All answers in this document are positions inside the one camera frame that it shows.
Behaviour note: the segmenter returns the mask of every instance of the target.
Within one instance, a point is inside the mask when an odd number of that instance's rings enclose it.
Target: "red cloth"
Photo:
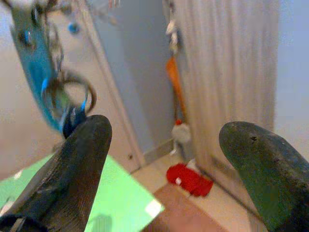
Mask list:
[[[205,197],[213,185],[212,181],[187,168],[183,163],[170,167],[166,172],[166,177],[172,184],[176,184],[177,178],[180,179],[181,183],[179,185],[194,196]]]

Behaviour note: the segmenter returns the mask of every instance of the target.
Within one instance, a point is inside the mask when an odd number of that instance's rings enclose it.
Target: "floor mat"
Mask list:
[[[166,184],[155,192],[165,211],[144,232],[227,232],[176,188]]]

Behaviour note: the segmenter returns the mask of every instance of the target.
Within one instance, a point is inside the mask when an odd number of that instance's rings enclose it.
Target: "wall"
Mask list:
[[[165,71],[169,41],[162,1],[121,1],[121,7],[111,15],[118,20],[116,27],[97,16],[95,25],[145,153],[170,139],[173,127],[173,95]]]
[[[309,160],[309,1],[281,0],[275,132]]]

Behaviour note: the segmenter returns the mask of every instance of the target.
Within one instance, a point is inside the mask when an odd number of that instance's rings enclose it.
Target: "green paper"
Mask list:
[[[14,201],[49,157],[25,169],[18,179],[0,182],[0,206]],[[118,163],[107,156],[98,191],[85,232],[138,232],[154,217],[145,208],[154,197],[138,184]]]

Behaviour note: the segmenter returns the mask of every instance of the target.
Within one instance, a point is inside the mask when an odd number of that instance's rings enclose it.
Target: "blue keychain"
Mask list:
[[[50,1],[45,7],[37,2],[31,6],[5,3],[12,11],[14,27],[11,34],[36,103],[46,122],[67,138],[93,109],[96,94],[86,80],[61,67],[63,49],[56,26],[47,20],[47,13],[53,11],[56,2]],[[64,90],[64,85],[72,82],[85,87],[82,105],[73,103]],[[91,93],[91,104],[86,110],[88,92]]]

